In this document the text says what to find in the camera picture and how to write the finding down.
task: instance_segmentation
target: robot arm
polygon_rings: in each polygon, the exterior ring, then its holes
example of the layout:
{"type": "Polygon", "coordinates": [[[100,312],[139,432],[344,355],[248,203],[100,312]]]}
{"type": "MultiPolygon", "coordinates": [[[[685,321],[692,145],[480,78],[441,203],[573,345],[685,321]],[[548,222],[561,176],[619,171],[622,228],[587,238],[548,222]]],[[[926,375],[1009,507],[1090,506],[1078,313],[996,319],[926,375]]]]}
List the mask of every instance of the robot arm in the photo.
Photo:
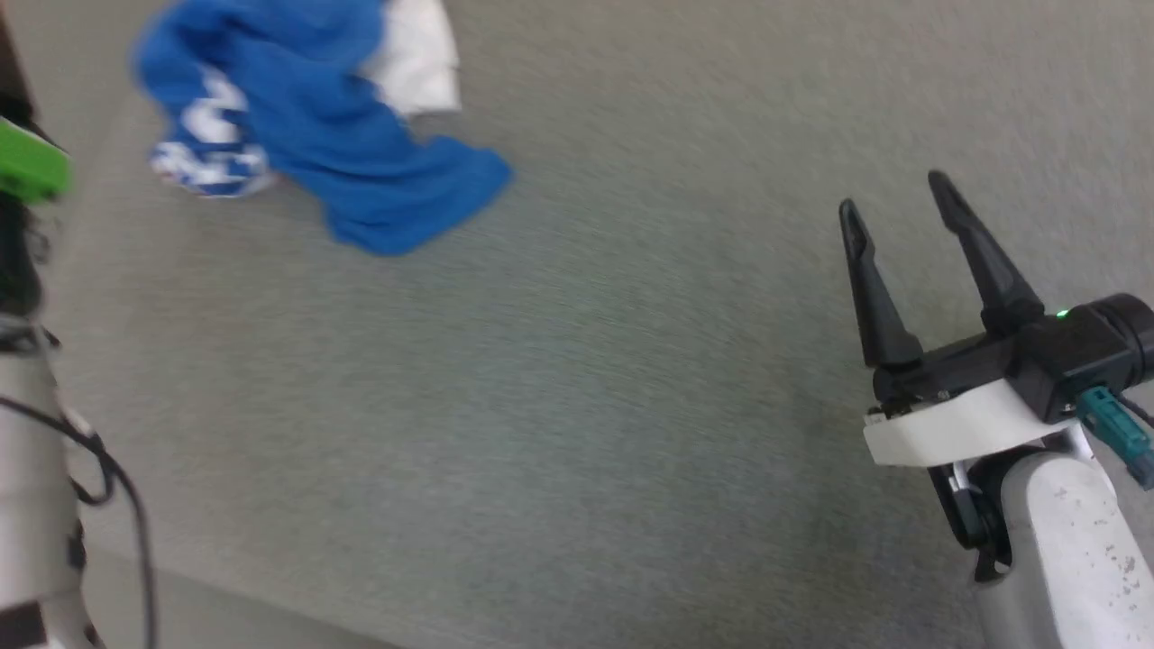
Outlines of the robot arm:
{"type": "Polygon", "coordinates": [[[972,590],[992,649],[1154,648],[1154,575],[1085,434],[1154,487],[1149,437],[1121,397],[1154,373],[1154,312],[1118,294],[1046,315],[949,178],[930,173],[930,186],[977,282],[986,333],[923,352],[857,210],[842,204],[879,402],[867,416],[870,453],[929,472],[954,537],[976,551],[972,590]]]}
{"type": "Polygon", "coordinates": [[[137,516],[144,647],[156,647],[156,603],[143,508],[99,438],[78,431],[57,398],[51,336],[37,322],[40,283],[28,249],[27,204],[68,185],[68,158],[37,128],[0,7],[0,649],[102,647],[81,597],[85,564],[77,500],[100,505],[123,486],[137,516]],[[93,497],[68,476],[65,438],[100,463],[93,497]]]}

